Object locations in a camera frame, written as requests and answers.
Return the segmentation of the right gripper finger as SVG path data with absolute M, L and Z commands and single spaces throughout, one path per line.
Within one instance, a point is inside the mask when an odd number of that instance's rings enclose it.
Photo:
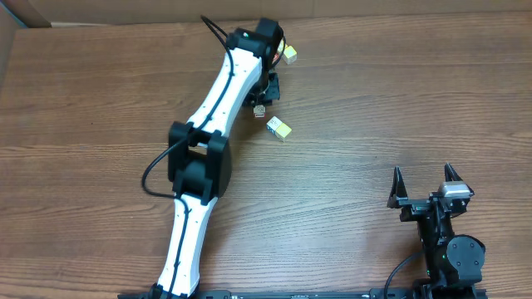
M 396 166 L 394 169 L 394 177 L 391 187 L 391 192 L 387 200 L 388 208 L 400 208 L 408 200 L 408 194 L 406 191 L 406 186 L 404 184 L 403 177 L 401 175 L 401 170 L 399 166 Z
M 452 165 L 450 163 L 446 163 L 445 164 L 445 166 L 444 166 L 444 174 L 445 174 L 446 182 L 461 181 L 462 180 L 460 175 L 454 170 L 454 168 L 452 167 Z

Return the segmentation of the white red letter block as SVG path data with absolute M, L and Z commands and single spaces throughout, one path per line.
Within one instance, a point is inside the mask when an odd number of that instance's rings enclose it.
M 264 105 L 256 105 L 253 108 L 253 113 L 255 118 L 264 118 L 265 117 L 266 108 Z

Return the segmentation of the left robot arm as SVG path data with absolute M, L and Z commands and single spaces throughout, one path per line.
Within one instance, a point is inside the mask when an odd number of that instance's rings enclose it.
M 262 18 L 253 30 L 224 32 L 204 17 L 224 48 L 224 61 L 208 95 L 185 122 L 170 127 L 168 147 L 142 174 L 168 160 L 174 222 L 162 273 L 145 298 L 190 298 L 200 281 L 200 256 L 209 217 L 232 174 L 229 134 L 242 107 L 271 105 L 279 99 L 278 46 L 285 41 L 278 22 Z

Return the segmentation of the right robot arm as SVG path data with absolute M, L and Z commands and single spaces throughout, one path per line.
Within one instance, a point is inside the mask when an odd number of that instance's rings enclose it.
M 444 166 L 445 181 L 426 199 L 410 199 L 397 166 L 394 169 L 388 208 L 401 210 L 402 222 L 415 222 L 421 240 L 421 251 L 401 261 L 388 276 L 382 296 L 388 298 L 396 274 L 409 262 L 424 257 L 427 279 L 412 283 L 405 291 L 407 298 L 485 298 L 486 292 L 475 285 L 482 281 L 485 244 L 477 238 L 456 234 L 451 220 L 467 212 L 475 195 L 451 164 Z

